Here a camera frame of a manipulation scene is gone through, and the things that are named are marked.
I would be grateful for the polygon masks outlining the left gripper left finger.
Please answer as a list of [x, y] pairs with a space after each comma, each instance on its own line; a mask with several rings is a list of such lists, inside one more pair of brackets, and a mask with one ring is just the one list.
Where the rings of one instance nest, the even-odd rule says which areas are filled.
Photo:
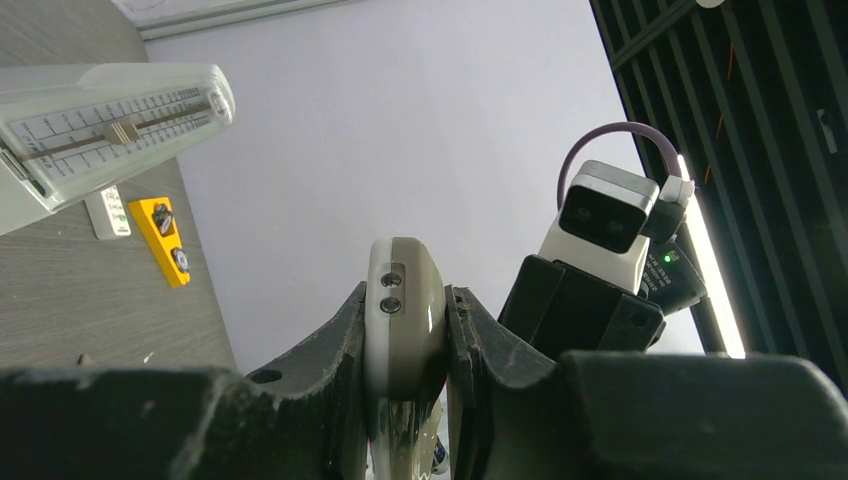
[[248, 375], [5, 369], [5, 479], [361, 479], [364, 300]]

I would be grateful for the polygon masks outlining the grey rounded remote control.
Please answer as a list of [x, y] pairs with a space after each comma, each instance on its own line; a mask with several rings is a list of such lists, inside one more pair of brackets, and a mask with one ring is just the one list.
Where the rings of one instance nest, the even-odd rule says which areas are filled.
[[373, 475], [432, 475], [446, 380], [446, 291], [416, 238], [376, 240], [364, 301], [366, 413]]

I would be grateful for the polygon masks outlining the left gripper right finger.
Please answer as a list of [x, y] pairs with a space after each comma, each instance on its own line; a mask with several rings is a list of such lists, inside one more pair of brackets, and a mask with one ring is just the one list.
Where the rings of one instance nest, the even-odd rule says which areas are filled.
[[550, 359], [448, 287], [455, 479], [843, 479], [847, 402], [795, 357]]

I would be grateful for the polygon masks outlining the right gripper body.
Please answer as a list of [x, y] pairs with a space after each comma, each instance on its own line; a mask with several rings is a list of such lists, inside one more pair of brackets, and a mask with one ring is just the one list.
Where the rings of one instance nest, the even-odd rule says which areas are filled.
[[538, 255], [523, 260], [498, 322], [551, 359], [573, 350], [644, 353], [666, 326], [656, 304]]

